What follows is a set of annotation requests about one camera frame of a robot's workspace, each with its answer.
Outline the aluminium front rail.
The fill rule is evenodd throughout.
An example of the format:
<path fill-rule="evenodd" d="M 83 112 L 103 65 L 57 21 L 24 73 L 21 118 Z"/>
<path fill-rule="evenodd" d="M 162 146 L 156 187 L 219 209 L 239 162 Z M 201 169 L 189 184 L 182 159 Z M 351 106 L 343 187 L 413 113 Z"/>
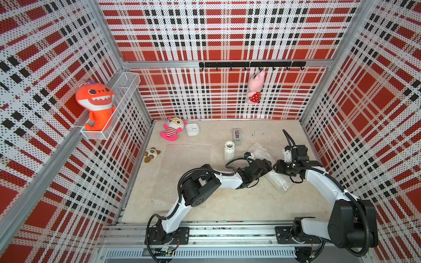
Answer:
<path fill-rule="evenodd" d="M 169 243 L 145 244 L 145 225 L 106 227 L 94 252 L 95 263 L 153 263 L 154 253 L 170 263 L 372 263 L 317 237 L 296 243 L 289 221 L 197 221 Z"/>

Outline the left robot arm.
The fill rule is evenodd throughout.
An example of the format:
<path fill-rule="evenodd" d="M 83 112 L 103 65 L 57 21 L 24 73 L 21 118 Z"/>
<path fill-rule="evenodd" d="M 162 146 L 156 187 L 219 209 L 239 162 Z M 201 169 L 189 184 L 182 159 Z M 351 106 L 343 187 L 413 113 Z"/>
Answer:
<path fill-rule="evenodd" d="M 187 171 L 178 181 L 177 200 L 170 211 L 165 216 L 151 216 L 151 219 L 157 218 L 157 223 L 151 230 L 147 230 L 148 237 L 163 241 L 179 229 L 189 211 L 203 204 L 217 190 L 253 187 L 254 182 L 258 182 L 260 177 L 272 170 L 271 162 L 256 159 L 249 152 L 242 158 L 229 161 L 225 167 L 228 168 L 235 161 L 247 161 L 248 166 L 234 168 L 230 173 L 217 171 L 209 164 Z"/>

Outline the white alarm clock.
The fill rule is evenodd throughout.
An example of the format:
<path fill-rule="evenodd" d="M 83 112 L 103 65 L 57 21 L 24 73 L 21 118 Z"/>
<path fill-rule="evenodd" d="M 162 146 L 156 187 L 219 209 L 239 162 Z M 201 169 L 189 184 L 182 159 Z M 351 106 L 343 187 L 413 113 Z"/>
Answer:
<path fill-rule="evenodd" d="M 185 131 L 189 137 L 195 137 L 200 133 L 200 126 L 197 123 L 188 123 L 185 126 Z"/>

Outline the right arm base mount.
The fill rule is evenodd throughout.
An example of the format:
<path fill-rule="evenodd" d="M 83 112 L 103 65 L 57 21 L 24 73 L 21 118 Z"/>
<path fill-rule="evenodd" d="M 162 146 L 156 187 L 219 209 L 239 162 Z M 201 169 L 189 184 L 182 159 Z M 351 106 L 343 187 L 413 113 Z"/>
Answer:
<path fill-rule="evenodd" d="M 291 226 L 277 226 L 275 227 L 275 237 L 278 244 L 321 244 L 322 241 L 316 236 L 309 236 L 302 234 L 299 236 L 293 235 Z"/>

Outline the brown white plush dog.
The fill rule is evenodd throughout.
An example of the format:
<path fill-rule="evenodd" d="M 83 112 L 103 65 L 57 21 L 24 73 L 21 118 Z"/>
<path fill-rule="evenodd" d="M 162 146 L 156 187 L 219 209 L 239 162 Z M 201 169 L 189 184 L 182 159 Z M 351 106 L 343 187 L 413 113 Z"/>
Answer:
<path fill-rule="evenodd" d="M 155 147 L 151 147 L 150 149 L 146 150 L 144 153 L 144 162 L 149 163 L 151 160 L 155 159 L 160 154 L 161 154 L 160 150 L 156 149 Z"/>

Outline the pink pig plush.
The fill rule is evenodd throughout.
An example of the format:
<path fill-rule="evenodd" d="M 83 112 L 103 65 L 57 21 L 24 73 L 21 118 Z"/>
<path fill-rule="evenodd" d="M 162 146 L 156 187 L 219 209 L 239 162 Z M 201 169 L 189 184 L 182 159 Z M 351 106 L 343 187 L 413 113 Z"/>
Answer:
<path fill-rule="evenodd" d="M 260 70 L 254 74 L 248 81 L 249 92 L 247 94 L 247 103 L 248 104 L 257 104 L 261 100 L 261 92 L 264 87 L 266 72 Z"/>

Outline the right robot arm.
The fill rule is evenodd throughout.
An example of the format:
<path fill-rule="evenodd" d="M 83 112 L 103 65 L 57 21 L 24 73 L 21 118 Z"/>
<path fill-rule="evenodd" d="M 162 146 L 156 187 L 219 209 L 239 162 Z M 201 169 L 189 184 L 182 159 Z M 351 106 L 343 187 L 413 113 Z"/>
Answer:
<path fill-rule="evenodd" d="M 284 149 L 284 158 L 276 161 L 273 169 L 288 176 L 294 184 L 310 183 L 328 202 L 330 211 L 328 220 L 296 217 L 290 237 L 303 243 L 305 238 L 314 236 L 322 243 L 346 249 L 353 256 L 365 256 L 370 248 L 378 245 L 375 206 L 349 192 L 326 172 L 320 162 L 310 160 L 305 145 L 296 144 L 286 130 L 283 133 L 288 145 Z"/>

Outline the small white ribbed vase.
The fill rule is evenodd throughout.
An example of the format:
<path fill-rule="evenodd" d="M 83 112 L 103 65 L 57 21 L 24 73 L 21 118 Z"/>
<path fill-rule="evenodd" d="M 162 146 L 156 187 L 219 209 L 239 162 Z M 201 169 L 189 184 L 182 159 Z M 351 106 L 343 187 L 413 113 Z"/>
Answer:
<path fill-rule="evenodd" d="M 235 143 L 227 141 L 224 146 L 224 161 L 228 163 L 235 157 Z"/>

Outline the pink striped plush doll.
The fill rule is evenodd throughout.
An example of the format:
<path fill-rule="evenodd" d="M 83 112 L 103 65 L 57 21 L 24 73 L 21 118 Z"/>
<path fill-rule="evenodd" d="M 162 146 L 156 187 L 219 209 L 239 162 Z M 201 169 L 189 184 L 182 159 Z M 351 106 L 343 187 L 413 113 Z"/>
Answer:
<path fill-rule="evenodd" d="M 173 117 L 169 118 L 167 123 L 164 124 L 165 131 L 160 133 L 160 136 L 167 141 L 177 141 L 178 134 L 181 133 L 184 127 L 187 125 L 187 121 L 180 118 Z"/>

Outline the orange shark plush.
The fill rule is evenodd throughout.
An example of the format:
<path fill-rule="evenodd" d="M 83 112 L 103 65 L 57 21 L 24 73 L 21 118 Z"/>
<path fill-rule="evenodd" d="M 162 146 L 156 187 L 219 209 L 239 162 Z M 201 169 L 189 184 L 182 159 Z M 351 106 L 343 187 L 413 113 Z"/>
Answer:
<path fill-rule="evenodd" d="M 116 110 L 113 106 L 115 93 L 106 85 L 92 81 L 84 82 L 79 86 L 75 98 L 79 105 L 89 111 L 92 126 L 85 124 L 90 132 L 99 132 L 107 129 L 111 124 L 111 117 Z"/>

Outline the black hook rail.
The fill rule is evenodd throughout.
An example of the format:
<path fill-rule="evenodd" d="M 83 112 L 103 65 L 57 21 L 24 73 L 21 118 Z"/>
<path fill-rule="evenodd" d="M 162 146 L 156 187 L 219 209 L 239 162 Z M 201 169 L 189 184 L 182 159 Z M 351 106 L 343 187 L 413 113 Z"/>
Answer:
<path fill-rule="evenodd" d="M 199 68 L 206 69 L 206 68 L 300 68 L 303 69 L 306 66 L 306 61 L 243 61 L 243 62 L 200 62 Z"/>

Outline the clear acrylic wall shelf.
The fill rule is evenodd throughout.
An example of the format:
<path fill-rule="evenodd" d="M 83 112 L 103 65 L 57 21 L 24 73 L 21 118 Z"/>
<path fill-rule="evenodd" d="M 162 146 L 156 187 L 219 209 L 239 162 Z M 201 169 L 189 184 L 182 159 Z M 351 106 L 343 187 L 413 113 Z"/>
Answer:
<path fill-rule="evenodd" d="M 76 92 L 76 101 L 88 110 L 81 133 L 87 140 L 107 140 L 121 128 L 131 128 L 144 117 L 135 91 L 140 77 L 120 72 L 108 84 L 87 81 Z"/>

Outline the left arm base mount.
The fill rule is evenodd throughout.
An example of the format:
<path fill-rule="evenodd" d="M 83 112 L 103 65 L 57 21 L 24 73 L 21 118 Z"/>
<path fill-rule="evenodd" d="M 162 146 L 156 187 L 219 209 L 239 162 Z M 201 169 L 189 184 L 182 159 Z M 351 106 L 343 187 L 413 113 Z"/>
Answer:
<path fill-rule="evenodd" d="M 149 245 L 184 245 L 189 243 L 190 228 L 179 227 L 172 233 L 165 233 L 162 227 L 152 227 L 147 233 L 144 244 L 148 242 Z"/>

